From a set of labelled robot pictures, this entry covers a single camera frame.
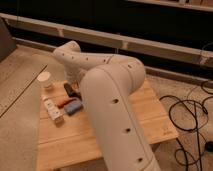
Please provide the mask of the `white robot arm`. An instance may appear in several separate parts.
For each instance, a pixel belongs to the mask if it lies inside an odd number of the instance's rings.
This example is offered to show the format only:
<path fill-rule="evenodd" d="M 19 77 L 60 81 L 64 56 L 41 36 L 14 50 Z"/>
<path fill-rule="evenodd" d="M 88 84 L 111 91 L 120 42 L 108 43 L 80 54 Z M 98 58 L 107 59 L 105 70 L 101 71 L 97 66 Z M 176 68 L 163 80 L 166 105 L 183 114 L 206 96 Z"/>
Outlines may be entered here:
<path fill-rule="evenodd" d="M 145 80 L 143 63 L 119 54 L 84 53 L 70 41 L 53 51 L 84 110 L 109 171 L 161 171 L 129 102 Z"/>

